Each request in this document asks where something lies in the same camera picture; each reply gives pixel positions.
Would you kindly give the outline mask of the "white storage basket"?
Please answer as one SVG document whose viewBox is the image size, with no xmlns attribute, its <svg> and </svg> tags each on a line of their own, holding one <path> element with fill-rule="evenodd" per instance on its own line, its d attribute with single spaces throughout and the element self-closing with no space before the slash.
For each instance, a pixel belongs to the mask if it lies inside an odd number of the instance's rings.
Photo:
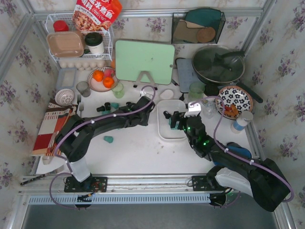
<svg viewBox="0 0 305 229">
<path fill-rule="evenodd" d="M 165 142 L 179 142 L 186 139 L 182 130 L 171 129 L 170 120 L 164 116 L 164 111 L 171 115 L 175 112 L 186 112 L 185 103 L 180 100 L 161 100 L 157 104 L 158 134 Z"/>
</svg>

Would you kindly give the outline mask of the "blue cloth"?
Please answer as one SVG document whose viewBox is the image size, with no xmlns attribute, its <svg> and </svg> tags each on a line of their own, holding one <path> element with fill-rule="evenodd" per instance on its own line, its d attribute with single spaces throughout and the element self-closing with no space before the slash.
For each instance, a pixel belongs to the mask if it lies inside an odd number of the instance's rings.
<svg viewBox="0 0 305 229">
<path fill-rule="evenodd" d="M 237 143 L 230 142 L 227 145 L 220 143 L 219 145 L 220 146 L 215 144 L 211 149 L 211 157 L 215 165 L 224 166 L 234 170 L 245 164 L 244 161 L 232 156 L 228 152 L 225 152 L 225 149 L 228 149 L 228 151 L 232 154 L 246 160 L 252 159 L 251 152 L 248 149 L 241 147 Z"/>
</svg>

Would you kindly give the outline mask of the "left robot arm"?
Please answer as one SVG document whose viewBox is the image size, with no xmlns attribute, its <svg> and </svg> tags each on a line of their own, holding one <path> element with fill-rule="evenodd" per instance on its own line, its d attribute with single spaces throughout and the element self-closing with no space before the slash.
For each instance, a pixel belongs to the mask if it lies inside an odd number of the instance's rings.
<svg viewBox="0 0 305 229">
<path fill-rule="evenodd" d="M 138 102 L 118 108 L 116 111 L 92 118 L 73 115 L 55 138 L 55 153 L 62 152 L 67 166 L 77 182 L 87 182 L 92 174 L 87 166 L 85 155 L 91 140 L 101 134 L 135 126 L 147 126 L 155 103 L 147 96 Z"/>
</svg>

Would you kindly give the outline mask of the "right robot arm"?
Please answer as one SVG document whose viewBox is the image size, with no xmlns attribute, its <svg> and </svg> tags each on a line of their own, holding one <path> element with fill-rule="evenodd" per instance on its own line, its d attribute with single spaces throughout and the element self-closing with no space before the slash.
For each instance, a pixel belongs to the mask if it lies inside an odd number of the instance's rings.
<svg viewBox="0 0 305 229">
<path fill-rule="evenodd" d="M 165 111 L 164 117 L 172 128 L 182 130 L 190 147 L 200 157 L 215 164 L 206 174 L 211 189 L 229 187 L 251 196 L 264 210 L 272 212 L 282 202 L 294 198 L 288 183 L 277 164 L 267 158 L 253 159 L 244 148 L 235 143 L 221 144 L 209 136 L 199 115 Z"/>
</svg>

